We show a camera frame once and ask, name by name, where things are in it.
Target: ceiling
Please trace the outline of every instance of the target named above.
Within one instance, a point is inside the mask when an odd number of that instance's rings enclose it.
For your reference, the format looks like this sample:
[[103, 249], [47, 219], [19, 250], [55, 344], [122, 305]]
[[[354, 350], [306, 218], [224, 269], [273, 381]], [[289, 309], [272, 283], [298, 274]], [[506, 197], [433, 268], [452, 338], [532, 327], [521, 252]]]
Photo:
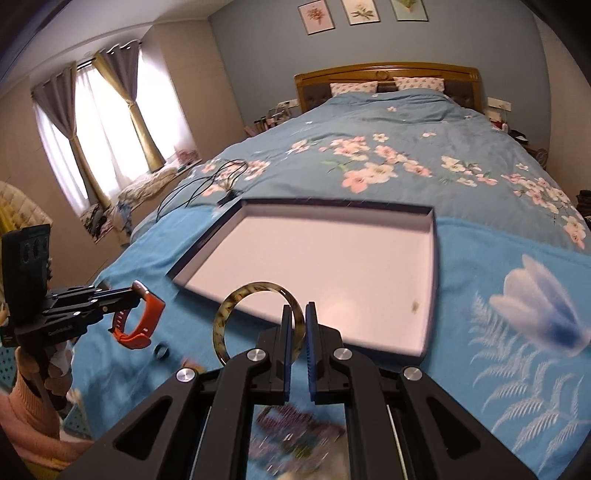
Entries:
[[205, 19], [230, 1], [71, 0], [26, 46], [7, 84], [33, 70], [44, 72], [81, 60], [87, 52], [141, 37], [155, 22]]

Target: pillow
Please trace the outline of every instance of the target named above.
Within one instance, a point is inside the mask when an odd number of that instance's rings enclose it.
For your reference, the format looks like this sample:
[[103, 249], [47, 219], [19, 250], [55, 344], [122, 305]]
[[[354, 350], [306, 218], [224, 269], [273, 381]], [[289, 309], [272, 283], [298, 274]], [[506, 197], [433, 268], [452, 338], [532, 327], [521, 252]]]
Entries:
[[378, 82], [331, 83], [330, 91], [332, 92], [333, 97], [349, 92], [376, 93], [378, 91]]
[[409, 88], [429, 88], [443, 93], [445, 90], [445, 80], [432, 77], [394, 77], [398, 90]]

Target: window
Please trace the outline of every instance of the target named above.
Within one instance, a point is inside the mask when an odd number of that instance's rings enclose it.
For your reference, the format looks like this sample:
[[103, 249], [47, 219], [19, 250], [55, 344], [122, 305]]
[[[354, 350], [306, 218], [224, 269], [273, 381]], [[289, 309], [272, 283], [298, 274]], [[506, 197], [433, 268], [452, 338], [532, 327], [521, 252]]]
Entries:
[[[156, 146], [165, 159], [171, 158], [179, 142], [177, 120], [180, 117], [184, 121], [184, 117], [170, 79], [147, 64], [141, 52], [137, 102]], [[51, 167], [72, 208], [81, 214], [89, 207], [89, 201], [70, 144], [37, 105], [35, 114]], [[92, 66], [78, 71], [76, 126], [92, 173], [100, 188], [116, 203], [122, 189], [148, 172], [148, 164], [127, 103]]]

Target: blue wall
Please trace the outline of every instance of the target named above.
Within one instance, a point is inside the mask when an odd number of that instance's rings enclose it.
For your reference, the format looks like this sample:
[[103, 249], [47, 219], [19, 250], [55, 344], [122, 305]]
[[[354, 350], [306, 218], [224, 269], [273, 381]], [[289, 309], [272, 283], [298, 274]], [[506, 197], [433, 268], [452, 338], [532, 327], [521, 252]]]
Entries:
[[485, 96], [511, 102], [512, 128], [548, 147], [550, 85], [532, 13], [520, 0], [424, 0], [429, 22], [398, 22], [390, 0], [374, 0], [380, 23], [349, 25], [327, 0], [336, 29], [308, 36], [306, 0], [233, 0], [210, 17], [243, 120], [296, 98], [294, 76], [374, 61], [476, 67]]

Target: bed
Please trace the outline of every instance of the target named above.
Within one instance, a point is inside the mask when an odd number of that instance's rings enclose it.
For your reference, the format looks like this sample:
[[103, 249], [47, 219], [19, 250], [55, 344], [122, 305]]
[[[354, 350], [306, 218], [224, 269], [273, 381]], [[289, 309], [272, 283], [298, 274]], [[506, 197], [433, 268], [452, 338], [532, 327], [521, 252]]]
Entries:
[[[393, 78], [403, 76], [443, 78], [445, 91], [393, 91]], [[535, 160], [480, 113], [476, 69], [363, 64], [295, 79], [301, 116], [229, 147], [195, 167], [181, 186], [240, 158], [248, 162], [235, 184], [243, 198], [434, 206], [439, 295], [422, 368], [539, 478], [566, 475], [579, 449], [575, 461], [583, 457], [591, 426], [591, 237], [582, 217]], [[330, 83], [367, 81], [378, 82], [376, 93], [330, 93]], [[107, 332], [110, 319], [89, 329], [76, 345], [73, 372], [94, 437], [184, 358], [219, 366], [210, 340], [216, 305], [166, 277], [231, 205], [216, 206], [226, 194], [218, 182], [184, 207], [193, 190], [178, 192], [147, 217], [128, 250], [98, 278], [113, 288], [139, 279], [167, 302], [153, 342], [168, 345], [170, 356], [158, 361], [151, 349], [122, 349]], [[383, 255], [387, 245], [360, 245], [343, 261], [379, 262]], [[230, 322], [230, 352], [248, 349], [265, 325], [246, 316]], [[396, 367], [387, 356], [380, 361]], [[343, 424], [339, 406], [310, 404], [303, 359], [294, 364], [291, 399], [317, 419]], [[251, 462], [248, 477], [266, 478], [265, 469]]]

